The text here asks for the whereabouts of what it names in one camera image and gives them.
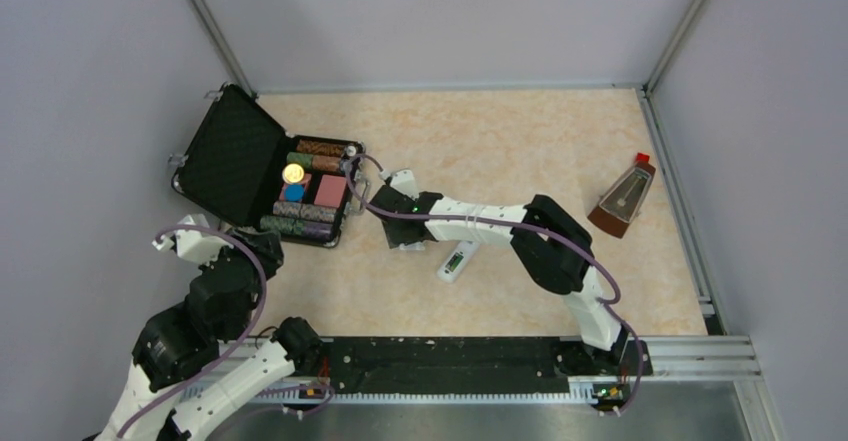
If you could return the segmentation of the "white remote control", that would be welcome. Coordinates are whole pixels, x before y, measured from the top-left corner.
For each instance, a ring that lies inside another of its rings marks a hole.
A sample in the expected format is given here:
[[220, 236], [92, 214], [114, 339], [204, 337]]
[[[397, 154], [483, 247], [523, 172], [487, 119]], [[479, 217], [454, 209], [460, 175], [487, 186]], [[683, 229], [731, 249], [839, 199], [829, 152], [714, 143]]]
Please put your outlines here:
[[454, 283], [477, 253], [481, 244], [473, 241], [460, 241], [451, 254], [437, 269], [437, 277], [445, 283]]

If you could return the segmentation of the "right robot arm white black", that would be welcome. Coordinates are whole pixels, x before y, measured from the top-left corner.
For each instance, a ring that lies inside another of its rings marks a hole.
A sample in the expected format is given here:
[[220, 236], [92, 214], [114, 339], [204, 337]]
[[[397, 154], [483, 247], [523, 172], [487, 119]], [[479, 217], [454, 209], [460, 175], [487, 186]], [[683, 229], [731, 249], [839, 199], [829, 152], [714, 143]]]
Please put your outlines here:
[[365, 207], [380, 219], [391, 248], [457, 241], [511, 250], [538, 287], [563, 298], [594, 370], [612, 373], [626, 361], [628, 332], [612, 310], [620, 287], [595, 258], [589, 232], [552, 198], [485, 205], [383, 186]]

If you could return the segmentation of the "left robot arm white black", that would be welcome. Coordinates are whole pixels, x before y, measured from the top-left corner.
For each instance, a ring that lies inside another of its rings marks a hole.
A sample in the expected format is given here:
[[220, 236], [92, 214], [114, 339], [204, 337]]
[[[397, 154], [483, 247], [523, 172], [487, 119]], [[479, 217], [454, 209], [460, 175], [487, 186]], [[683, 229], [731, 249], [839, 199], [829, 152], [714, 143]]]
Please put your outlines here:
[[205, 440], [271, 384], [317, 368], [319, 335], [305, 319], [289, 317], [246, 360], [199, 396], [182, 400], [251, 334], [284, 253], [275, 232], [224, 233], [189, 221], [162, 229], [152, 245], [200, 273], [182, 301], [140, 331], [122, 394], [95, 439]]

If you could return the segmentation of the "green AA battery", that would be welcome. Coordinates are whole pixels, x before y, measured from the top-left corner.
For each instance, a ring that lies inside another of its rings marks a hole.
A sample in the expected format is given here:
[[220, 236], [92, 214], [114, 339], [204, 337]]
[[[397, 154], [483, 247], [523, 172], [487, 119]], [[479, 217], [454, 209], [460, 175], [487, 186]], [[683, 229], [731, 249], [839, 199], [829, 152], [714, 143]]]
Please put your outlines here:
[[445, 264], [445, 272], [447, 274], [453, 274], [462, 269], [463, 263], [465, 260], [465, 256], [461, 252], [454, 253], [450, 259]]

